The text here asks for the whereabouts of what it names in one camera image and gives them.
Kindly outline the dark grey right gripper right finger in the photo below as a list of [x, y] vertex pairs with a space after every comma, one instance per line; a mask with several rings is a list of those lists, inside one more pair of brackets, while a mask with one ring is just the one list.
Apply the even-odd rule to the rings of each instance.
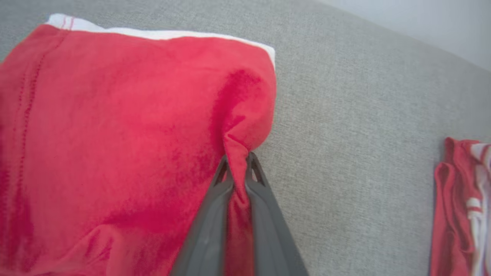
[[255, 153], [247, 157], [256, 276], [307, 276], [308, 271]]

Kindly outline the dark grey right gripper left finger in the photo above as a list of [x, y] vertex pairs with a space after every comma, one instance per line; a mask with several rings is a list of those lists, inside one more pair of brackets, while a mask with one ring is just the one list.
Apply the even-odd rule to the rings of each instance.
[[227, 214], [234, 180], [223, 156], [177, 256], [171, 276], [223, 276]]

